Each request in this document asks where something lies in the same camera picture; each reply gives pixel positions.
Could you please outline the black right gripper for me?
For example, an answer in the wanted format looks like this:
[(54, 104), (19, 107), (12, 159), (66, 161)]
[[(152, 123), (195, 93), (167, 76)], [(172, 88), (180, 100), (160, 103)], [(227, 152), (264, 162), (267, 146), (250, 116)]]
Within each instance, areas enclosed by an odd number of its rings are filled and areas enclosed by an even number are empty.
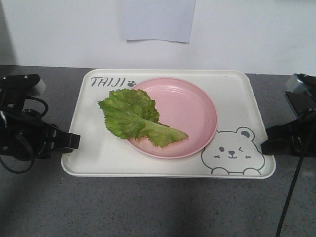
[(316, 156), (316, 110), (307, 109), (284, 125), (266, 129), (267, 140), (261, 144), (264, 155)]

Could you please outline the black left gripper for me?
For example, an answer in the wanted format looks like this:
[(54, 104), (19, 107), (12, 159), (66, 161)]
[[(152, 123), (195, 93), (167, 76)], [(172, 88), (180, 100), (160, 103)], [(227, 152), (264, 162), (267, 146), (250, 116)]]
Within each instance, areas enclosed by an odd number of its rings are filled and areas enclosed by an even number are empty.
[(16, 159), (45, 157), (50, 153), (70, 153), (78, 149), (80, 135), (66, 133), (45, 123), (40, 113), (25, 109), (0, 112), (0, 154)]

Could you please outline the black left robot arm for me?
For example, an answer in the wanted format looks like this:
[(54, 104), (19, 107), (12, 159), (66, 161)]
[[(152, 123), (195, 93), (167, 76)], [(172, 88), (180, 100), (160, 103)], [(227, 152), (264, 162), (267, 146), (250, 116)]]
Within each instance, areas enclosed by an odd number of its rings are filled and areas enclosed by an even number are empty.
[(46, 123), (34, 110), (0, 112), (0, 154), (29, 161), (79, 148), (80, 136)]

